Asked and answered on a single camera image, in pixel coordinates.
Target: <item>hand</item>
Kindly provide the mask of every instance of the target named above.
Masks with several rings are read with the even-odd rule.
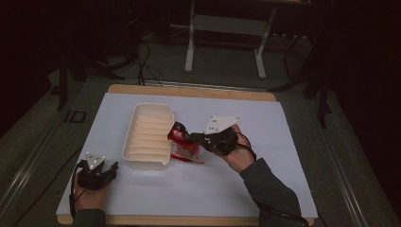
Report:
[[[235,132],[241,133],[237,124],[232,126]],[[249,141],[241,134],[238,134],[238,144],[250,146]],[[246,148],[236,147],[235,150],[231,151],[226,156],[219,155],[224,161],[227,162],[228,166],[236,172],[241,172],[254,162],[253,155]]]
[[[75,193],[75,207],[76,210],[85,210],[85,209],[100,209],[102,210],[104,207],[104,203],[106,201],[107,194],[109,192],[109,187],[111,183],[108,183],[103,188],[100,188],[96,191],[93,190],[85,190],[78,185],[78,174],[76,175],[74,182]]]

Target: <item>person's left hand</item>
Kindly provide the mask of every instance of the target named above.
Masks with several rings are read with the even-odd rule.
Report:
[[[108,183],[103,188],[100,188],[96,191],[93,190],[85,190],[78,185],[78,174],[76,175],[74,188],[75,188],[75,207],[76,210],[84,210],[84,209],[100,209],[102,210],[104,207],[104,203],[106,201],[106,197],[109,192],[110,184]]]

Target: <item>person's right hand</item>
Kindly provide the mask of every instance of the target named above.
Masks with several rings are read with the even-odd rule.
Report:
[[[232,126],[235,132],[241,133],[239,126],[237,124]],[[249,141],[241,134],[238,135],[238,144],[250,146]],[[231,153],[226,156],[218,155],[224,161],[227,162],[228,166],[236,172],[241,172],[247,168],[250,164],[254,162],[252,153],[246,148],[236,147]]]

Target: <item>table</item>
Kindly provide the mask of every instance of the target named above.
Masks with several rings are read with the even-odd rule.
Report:
[[[236,33],[260,36],[259,46],[254,50],[257,73],[260,79],[266,78],[265,66],[262,60],[262,53],[269,37],[270,28],[279,5],[300,5],[300,6],[321,6],[322,4],[311,3],[301,0],[256,0],[270,4],[269,17],[266,21],[240,19],[233,17],[213,16],[198,14],[195,11],[196,0],[191,0],[189,20],[189,44],[186,51],[184,72],[191,73],[194,58],[194,33],[195,30],[207,30],[216,32]]]
[[[174,87],[143,87],[143,86],[133,86],[133,85],[113,85],[109,88],[109,95],[113,97],[113,94],[135,94],[138,96],[144,95],[144,96],[158,96],[159,98],[170,98],[171,96],[178,96],[178,97],[194,97],[194,98],[223,98],[227,99],[226,102],[232,101],[238,101],[238,100],[249,100],[251,102],[254,101],[275,101],[275,97],[272,94],[269,93],[254,93],[254,92],[242,92],[242,91],[222,91],[222,90],[210,90],[210,89],[194,89],[194,88],[174,88]],[[104,115],[102,116],[102,112],[104,112],[104,108],[101,106],[99,108],[99,112],[96,116],[96,118],[104,118]],[[96,127],[96,121],[94,122],[94,126],[91,129],[92,130],[99,132],[99,129]],[[85,143],[85,146],[82,150],[82,153],[84,153],[88,148],[94,148],[94,145],[91,143],[94,141],[94,137],[91,136],[91,132],[88,135],[87,143]],[[113,129],[108,129],[108,131],[105,132],[114,134]],[[118,147],[118,145],[113,144],[114,142],[111,141],[109,144],[109,147],[114,148]],[[213,157],[213,159],[208,160],[208,162],[217,162],[219,159],[216,159],[216,157]],[[182,164],[182,163],[174,163],[173,165],[187,165],[187,164]],[[231,169],[228,167],[224,167],[224,169],[228,169],[231,172],[233,172]],[[119,168],[120,173],[118,174],[123,174],[121,175],[121,178],[127,177],[124,176],[127,173],[124,172],[124,167],[123,164],[121,163],[120,168]],[[59,210],[64,210],[62,212],[58,211],[58,221],[59,223],[62,224],[70,224],[72,222],[71,216],[68,214],[68,212],[65,212],[65,195],[68,194],[68,191],[66,190],[66,193],[64,193],[63,199],[61,199],[61,206],[59,206]],[[111,190],[112,195],[110,197],[114,197],[114,199],[118,200],[118,198],[115,197],[116,194],[115,191],[113,192]],[[112,214],[107,216],[107,222],[108,224],[115,224],[115,225],[203,225],[203,226],[257,226],[257,217],[198,217],[198,216],[162,216],[162,215],[117,215],[117,214]]]

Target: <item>table leg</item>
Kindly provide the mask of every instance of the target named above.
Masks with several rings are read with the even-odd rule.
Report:
[[[186,51],[185,60],[185,73],[192,72],[192,62],[194,60],[194,17],[195,17],[195,1],[191,1],[191,16],[189,18],[189,44],[188,50]]]
[[[265,66],[263,65],[262,60],[262,52],[263,48],[265,47],[266,40],[269,37],[269,32],[271,28],[271,23],[273,22],[273,18],[275,15],[277,8],[271,9],[269,20],[266,22],[263,34],[262,34],[262,41],[259,45],[259,48],[254,50],[254,58],[256,60],[256,67],[257,67],[257,74],[259,75],[260,79],[266,78]]]

